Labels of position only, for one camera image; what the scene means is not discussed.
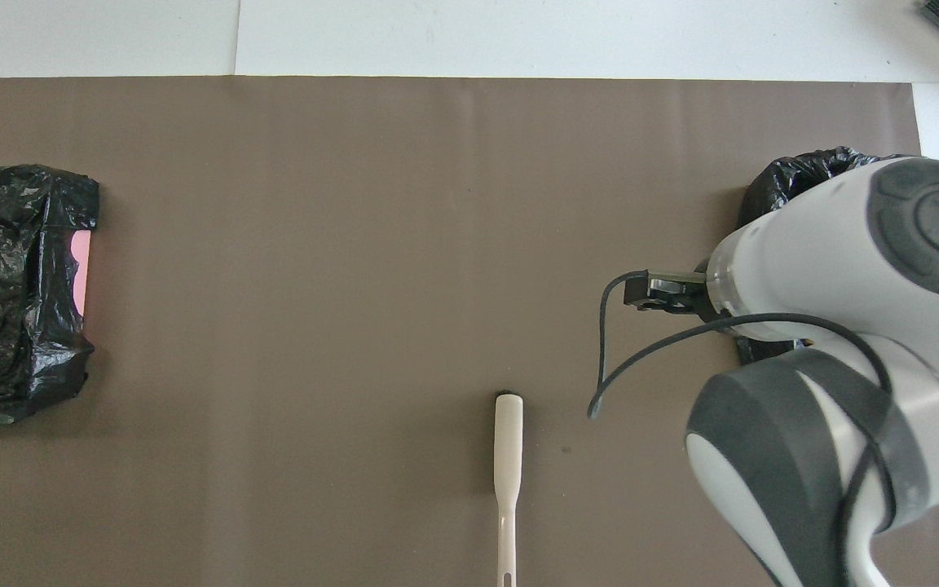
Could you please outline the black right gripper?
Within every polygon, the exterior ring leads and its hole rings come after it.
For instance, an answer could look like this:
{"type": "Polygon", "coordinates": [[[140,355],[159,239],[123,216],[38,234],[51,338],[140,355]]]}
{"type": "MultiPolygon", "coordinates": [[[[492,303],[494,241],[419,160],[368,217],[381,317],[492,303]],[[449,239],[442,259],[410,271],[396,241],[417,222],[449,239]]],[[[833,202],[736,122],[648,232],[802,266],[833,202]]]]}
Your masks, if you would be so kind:
{"type": "Polygon", "coordinates": [[[637,311],[663,311],[715,319],[704,272],[641,271],[624,284],[623,304],[637,311]]]}

